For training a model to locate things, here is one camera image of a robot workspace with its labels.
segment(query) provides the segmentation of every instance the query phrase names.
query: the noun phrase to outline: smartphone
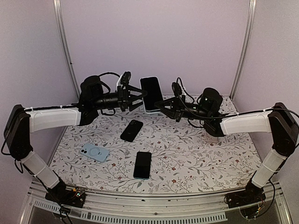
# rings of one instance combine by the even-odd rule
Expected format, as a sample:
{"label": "smartphone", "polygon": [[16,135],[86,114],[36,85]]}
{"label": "smartphone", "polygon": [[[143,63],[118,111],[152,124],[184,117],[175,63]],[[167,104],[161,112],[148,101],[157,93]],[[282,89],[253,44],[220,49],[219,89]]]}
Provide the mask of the smartphone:
{"label": "smartphone", "polygon": [[99,162],[105,162],[109,156],[109,150],[89,143],[82,147],[80,153]]}
{"label": "smartphone", "polygon": [[151,153],[138,152],[133,177],[136,179],[150,178]]}
{"label": "smartphone", "polygon": [[138,120],[131,120],[126,129],[121,134],[121,139],[129,142],[133,142],[139,131],[141,130],[143,123]]}
{"label": "smartphone", "polygon": [[155,102],[163,100],[159,80],[157,77],[145,77],[140,79],[142,90],[146,90],[148,94],[142,98],[144,111],[146,113],[157,113],[160,109],[155,107]]}

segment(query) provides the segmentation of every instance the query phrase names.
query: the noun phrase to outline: black cable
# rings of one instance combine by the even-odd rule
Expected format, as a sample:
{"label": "black cable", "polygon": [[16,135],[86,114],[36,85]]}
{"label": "black cable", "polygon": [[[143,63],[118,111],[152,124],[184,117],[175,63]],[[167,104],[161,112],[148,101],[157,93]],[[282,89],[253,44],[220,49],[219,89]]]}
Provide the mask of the black cable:
{"label": "black cable", "polygon": [[[236,194],[236,193],[230,193],[230,194],[234,194],[235,197],[242,198],[243,201],[246,202],[245,199],[246,199],[247,197],[242,197],[242,196],[240,196],[240,195],[238,195],[238,194]],[[223,199],[223,202],[224,202],[225,204],[228,204],[228,201],[226,200],[227,196],[228,196],[228,194],[226,194],[226,195],[224,196],[224,199]]]}
{"label": "black cable", "polygon": [[258,112],[267,112],[267,111],[287,111],[290,112],[292,114],[294,114],[298,119],[299,119],[299,115],[291,110],[288,109],[284,109],[284,108],[268,108],[268,109],[264,109],[264,110],[256,110],[256,111],[249,111],[249,112],[243,112],[243,113],[238,113],[238,114],[231,114],[231,115],[226,115],[226,116],[221,116],[221,117],[203,117],[203,116],[199,116],[195,113],[193,113],[187,106],[186,104],[183,102],[183,99],[181,98],[181,96],[179,95],[178,98],[180,99],[181,103],[183,104],[183,106],[185,107],[185,109],[190,112],[192,115],[194,115],[195,117],[201,118],[201,119],[223,119],[223,118],[231,118],[231,117],[236,117],[236,116],[240,116],[240,115],[245,115],[245,114],[251,114],[251,113],[258,113]]}
{"label": "black cable", "polygon": [[3,142],[3,144],[2,144],[2,147],[1,147],[1,153],[2,153],[3,155],[10,155],[10,153],[4,153],[4,152],[3,152],[3,149],[4,149],[4,147],[5,147],[6,142],[7,142],[7,137],[4,139],[4,142]]}
{"label": "black cable", "polygon": [[109,87],[106,83],[104,83],[103,81],[101,81],[101,84],[102,84],[103,86],[105,86],[106,89],[108,90],[108,92],[105,92],[104,94],[109,94],[110,91],[111,91],[110,87]]}
{"label": "black cable", "polygon": [[[59,205],[60,207],[60,210],[59,210],[59,213],[60,213],[60,217],[61,217],[61,221],[64,223],[64,224],[67,224],[63,219],[64,217],[62,216],[62,211],[65,211],[65,207],[51,194],[51,192],[49,191],[49,189],[47,188],[47,186],[42,182],[41,179],[39,179],[38,177],[36,177],[39,182],[42,184],[42,186],[46,189],[46,191],[48,192],[48,194],[54,199],[54,201]],[[67,214],[67,212],[65,212],[65,215],[67,217],[67,219],[69,220],[70,224],[72,224],[73,222],[71,221],[69,215]]]}
{"label": "black cable", "polygon": [[264,111],[272,111],[274,110],[274,108],[269,108],[269,109],[265,109],[265,110],[258,110],[258,111],[250,111],[250,112],[244,112],[244,113],[239,113],[239,114],[232,114],[232,115],[226,115],[226,116],[221,116],[221,117],[203,117],[203,116],[199,116],[195,113],[193,113],[187,106],[186,104],[183,102],[183,99],[181,98],[181,96],[178,96],[179,100],[181,101],[181,103],[183,104],[183,106],[186,108],[186,110],[188,112],[190,112],[192,115],[194,115],[195,117],[201,118],[201,119],[223,119],[223,118],[231,118],[231,117],[235,117],[235,116],[239,116],[239,115],[244,115],[244,114],[250,114],[250,113],[257,113],[257,112],[264,112]]}
{"label": "black cable", "polygon": [[188,121],[189,125],[191,125],[192,127],[195,127],[195,128],[204,128],[202,126],[196,126],[196,125],[192,124],[191,121],[189,120],[189,118],[187,119],[187,121]]}
{"label": "black cable", "polygon": [[18,169],[18,171],[19,171],[21,174],[24,173],[24,171],[23,171],[23,166],[22,166],[22,163],[21,163],[21,162],[20,162],[21,168],[19,168],[18,165],[17,165],[17,159],[14,160],[14,165],[15,165],[15,167]]}
{"label": "black cable", "polygon": [[105,72],[105,73],[103,73],[103,74],[100,74],[100,75],[98,75],[99,77],[101,77],[101,76],[104,76],[104,75],[115,75],[115,76],[117,76],[118,78],[119,77],[121,77],[119,74],[117,74],[117,73],[115,73],[115,72]]}
{"label": "black cable", "polygon": [[196,103],[199,104],[199,99],[202,97],[202,94],[200,94],[199,97],[197,97]]}
{"label": "black cable", "polygon": [[67,105],[67,106],[46,106],[46,107],[35,107],[24,110],[25,112],[28,111],[41,111],[41,110],[52,110],[52,109],[66,109],[66,108],[74,108],[74,105]]}
{"label": "black cable", "polygon": [[272,201],[271,201],[269,207],[268,207],[268,208],[266,209],[266,211],[264,211],[262,214],[258,214],[256,217],[250,217],[250,218],[248,218],[248,219],[255,219],[255,218],[258,218],[258,217],[264,215],[267,211],[269,211],[269,209],[270,209],[271,206],[273,205],[273,203],[274,203],[274,199],[275,199],[275,186],[274,186],[274,184],[272,183],[271,180],[269,180],[269,182],[270,182],[270,184],[271,184],[272,187],[273,187],[273,198],[272,198]]}
{"label": "black cable", "polygon": [[111,114],[110,114],[110,113],[104,113],[103,110],[101,110],[101,114],[102,114],[102,115],[105,115],[105,116],[114,116],[115,113],[116,113],[116,111],[115,111],[114,108],[113,108],[112,110],[113,110],[113,113],[111,113]]}
{"label": "black cable", "polygon": [[182,79],[180,78],[180,77],[178,77],[178,79],[179,79],[179,81],[180,81],[180,83],[181,83],[181,86],[182,86],[182,89],[183,89],[183,91],[186,93],[186,95],[188,96],[188,97],[190,97],[191,99],[192,99],[192,104],[195,102],[195,100],[194,100],[194,98],[189,94],[189,93],[187,93],[187,91],[186,91],[186,89],[184,88],[184,86],[183,86],[183,82],[182,82]]}
{"label": "black cable", "polygon": [[[30,111],[30,109],[26,109],[26,110],[24,110],[24,111],[20,111],[20,112],[18,112],[17,115],[15,115],[14,120],[12,120],[12,121],[10,122],[10,126],[11,126],[12,124],[15,123],[15,121],[17,120],[18,116],[19,116],[21,113],[23,113],[23,112],[28,112],[28,111]],[[3,155],[11,155],[10,153],[4,153],[4,152],[3,152],[4,147],[5,147],[5,144],[6,144],[7,139],[8,139],[8,136],[9,136],[9,134],[10,134],[10,126],[8,127],[8,132],[7,132],[7,134],[6,134],[6,137],[4,137],[4,142],[3,142],[2,147],[1,147],[1,153],[2,153]]]}

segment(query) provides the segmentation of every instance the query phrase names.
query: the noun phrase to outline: table surface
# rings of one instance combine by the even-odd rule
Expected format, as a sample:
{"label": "table surface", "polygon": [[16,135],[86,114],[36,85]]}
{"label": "table surface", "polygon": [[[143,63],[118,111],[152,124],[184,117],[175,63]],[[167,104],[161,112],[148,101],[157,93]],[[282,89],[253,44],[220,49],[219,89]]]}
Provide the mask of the table surface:
{"label": "table surface", "polygon": [[[220,112],[235,113],[228,97]],[[134,142],[120,139],[128,123],[136,119],[143,128]],[[86,143],[106,148],[110,155],[99,163],[80,154]],[[136,153],[151,152],[148,180],[133,178]],[[99,116],[88,126],[67,128],[50,167],[69,185],[130,193],[197,193],[244,187],[261,160],[248,133],[206,141],[206,132],[186,119],[175,122],[165,115],[116,110]]]}

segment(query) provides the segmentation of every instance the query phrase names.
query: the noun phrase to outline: black joint housing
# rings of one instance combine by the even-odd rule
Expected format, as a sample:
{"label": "black joint housing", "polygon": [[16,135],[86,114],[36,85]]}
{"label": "black joint housing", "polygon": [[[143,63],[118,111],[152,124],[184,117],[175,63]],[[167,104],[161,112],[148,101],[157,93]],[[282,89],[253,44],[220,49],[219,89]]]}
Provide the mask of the black joint housing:
{"label": "black joint housing", "polygon": [[173,82],[171,84],[172,91],[176,97],[182,95],[182,88],[178,83]]}
{"label": "black joint housing", "polygon": [[266,199],[263,188],[258,188],[252,183],[252,178],[248,181],[245,190],[228,193],[225,196],[229,208],[235,208],[252,204]]}
{"label": "black joint housing", "polygon": [[81,97],[88,100],[94,100],[103,95],[104,90],[99,76],[87,77],[80,85]]}
{"label": "black joint housing", "polygon": [[223,98],[216,89],[205,88],[199,101],[199,107],[207,112],[208,117],[218,113]]}
{"label": "black joint housing", "polygon": [[128,85],[131,78],[131,72],[125,71],[125,73],[121,77],[121,84]]}
{"label": "black joint housing", "polygon": [[[276,103],[274,109],[287,109],[283,103]],[[299,134],[298,124],[290,112],[273,110],[269,115],[273,146],[279,154],[290,156],[294,151]]]}
{"label": "black joint housing", "polygon": [[30,115],[24,111],[22,105],[15,105],[4,129],[9,153],[18,161],[33,150],[30,145],[29,118]]}

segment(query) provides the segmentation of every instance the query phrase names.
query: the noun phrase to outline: white plastic cover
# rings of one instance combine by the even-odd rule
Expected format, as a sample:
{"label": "white plastic cover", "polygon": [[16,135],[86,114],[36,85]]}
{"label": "white plastic cover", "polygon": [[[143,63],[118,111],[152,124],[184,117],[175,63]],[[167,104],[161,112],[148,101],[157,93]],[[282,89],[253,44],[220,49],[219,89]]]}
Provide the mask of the white plastic cover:
{"label": "white plastic cover", "polygon": [[261,167],[254,174],[252,183],[259,188],[265,186],[267,181],[272,177],[272,175],[279,168],[280,164],[283,163],[286,158],[286,156],[280,155],[274,149],[272,149],[266,156]]}
{"label": "white plastic cover", "polygon": [[79,125],[81,112],[78,108],[51,109],[26,112],[30,115],[30,133],[53,127]]}
{"label": "white plastic cover", "polygon": [[223,133],[268,132],[271,133],[268,114],[271,112],[259,112],[226,118],[220,123]]}
{"label": "white plastic cover", "polygon": [[48,188],[51,189],[59,183],[58,176],[35,152],[30,152],[28,156],[21,160],[21,163],[34,173]]}

